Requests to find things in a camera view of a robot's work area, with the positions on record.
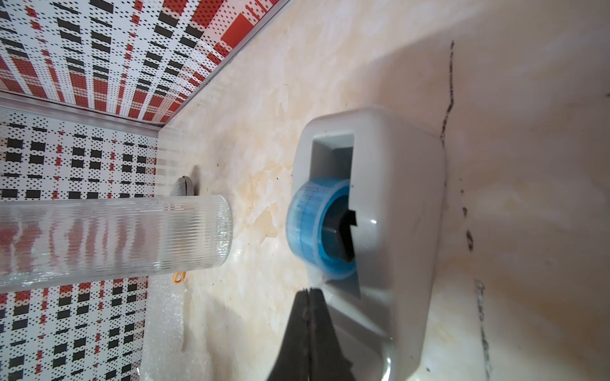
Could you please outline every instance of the metal edge strip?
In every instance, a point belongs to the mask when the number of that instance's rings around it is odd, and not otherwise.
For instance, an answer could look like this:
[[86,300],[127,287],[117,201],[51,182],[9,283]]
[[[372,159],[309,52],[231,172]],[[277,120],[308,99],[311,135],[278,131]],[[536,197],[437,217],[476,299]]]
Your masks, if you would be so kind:
[[7,91],[0,91],[0,107],[154,138],[158,137],[162,127]]

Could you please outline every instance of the checkered pattern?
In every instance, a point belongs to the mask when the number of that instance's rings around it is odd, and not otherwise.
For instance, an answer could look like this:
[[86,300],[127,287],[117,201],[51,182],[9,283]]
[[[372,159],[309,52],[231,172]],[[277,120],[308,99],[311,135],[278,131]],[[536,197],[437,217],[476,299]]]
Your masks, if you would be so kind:
[[164,123],[278,0],[0,1],[0,90]]
[[154,193],[156,138],[0,107],[0,149],[1,200]]
[[[156,146],[0,107],[0,200],[152,196]],[[141,277],[0,294],[0,380],[138,380],[147,286]]]
[[139,379],[148,278],[0,294],[0,379]]

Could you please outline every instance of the stain on surface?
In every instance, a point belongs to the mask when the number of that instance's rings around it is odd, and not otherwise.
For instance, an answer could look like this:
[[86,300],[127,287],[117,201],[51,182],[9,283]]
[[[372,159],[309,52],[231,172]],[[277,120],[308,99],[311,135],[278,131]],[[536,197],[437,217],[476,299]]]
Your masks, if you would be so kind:
[[449,114],[453,109],[453,46],[455,41],[451,42],[451,53],[449,54],[449,106],[445,113],[445,119],[443,119],[443,129],[440,131],[440,140],[445,145],[445,129],[447,128],[447,121],[449,120]]
[[492,375],[492,362],[489,357],[489,342],[485,336],[485,328],[483,327],[483,321],[485,320],[485,313],[483,312],[483,293],[485,292],[485,285],[480,280],[475,280],[476,287],[476,306],[479,311],[479,323],[481,325],[481,345],[483,346],[483,360],[485,362],[485,379],[489,381]]
[[269,208],[266,208],[256,218],[254,224],[252,224],[254,230],[260,233],[263,241],[266,237],[276,238],[278,236],[278,230],[273,225],[273,216]]
[[475,247],[475,241],[472,239],[470,230],[466,230],[466,240],[468,241],[468,249],[472,252],[472,249]]

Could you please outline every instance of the bubble wrap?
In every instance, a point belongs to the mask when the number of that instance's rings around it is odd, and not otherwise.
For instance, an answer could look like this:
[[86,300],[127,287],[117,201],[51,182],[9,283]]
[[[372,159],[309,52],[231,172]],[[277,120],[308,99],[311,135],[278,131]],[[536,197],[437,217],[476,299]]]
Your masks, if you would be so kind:
[[184,312],[197,307],[188,303],[191,302],[186,281],[174,284],[171,274],[148,278],[146,328],[139,368],[142,380],[210,379],[211,362],[205,350],[205,338],[186,340],[189,334],[185,335]]

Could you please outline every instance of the black object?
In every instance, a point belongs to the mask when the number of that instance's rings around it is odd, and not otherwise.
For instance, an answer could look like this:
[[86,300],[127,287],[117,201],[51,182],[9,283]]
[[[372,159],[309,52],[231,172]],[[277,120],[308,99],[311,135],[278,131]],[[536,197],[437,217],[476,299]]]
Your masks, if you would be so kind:
[[355,381],[343,356],[324,294],[299,291],[268,381]]
[[346,262],[354,260],[350,225],[357,226],[356,212],[348,208],[349,197],[337,198],[322,220],[322,246],[329,257]]

